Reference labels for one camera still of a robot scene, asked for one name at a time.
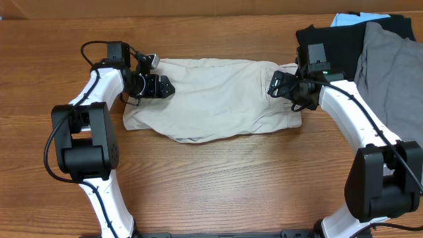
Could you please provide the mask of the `beige khaki shorts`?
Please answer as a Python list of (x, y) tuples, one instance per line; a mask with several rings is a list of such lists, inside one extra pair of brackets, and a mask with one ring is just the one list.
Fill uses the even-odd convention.
[(130, 99), (127, 130), (152, 129), (179, 143), (204, 143), (239, 134), (265, 134), (302, 124), (292, 103), (267, 90), (275, 71), (297, 65), (243, 59), (162, 59), (156, 74), (175, 87), (165, 99)]

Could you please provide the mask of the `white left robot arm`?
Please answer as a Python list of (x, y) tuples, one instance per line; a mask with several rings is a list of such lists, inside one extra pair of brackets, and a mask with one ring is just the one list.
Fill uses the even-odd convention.
[(59, 168), (70, 176), (67, 181), (87, 195), (101, 237), (141, 237), (117, 182), (120, 152), (110, 109), (124, 93), (137, 100), (174, 94), (167, 76), (150, 72), (158, 64), (158, 57), (149, 55), (132, 71), (123, 58), (103, 59), (93, 65), (87, 85), (75, 99), (52, 109), (48, 143), (55, 145)]

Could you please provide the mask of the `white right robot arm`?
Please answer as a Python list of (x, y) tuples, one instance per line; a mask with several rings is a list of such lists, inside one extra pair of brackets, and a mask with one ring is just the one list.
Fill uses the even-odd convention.
[(421, 231), (389, 223), (414, 212), (422, 194), (422, 148), (403, 141), (370, 110), (354, 82), (301, 80), (275, 71), (268, 88), (273, 97), (284, 97), (305, 108), (301, 97), (318, 98), (321, 108), (336, 122), (356, 155), (344, 187), (345, 204), (312, 229), (283, 230), (282, 237), (371, 237), (377, 227)]

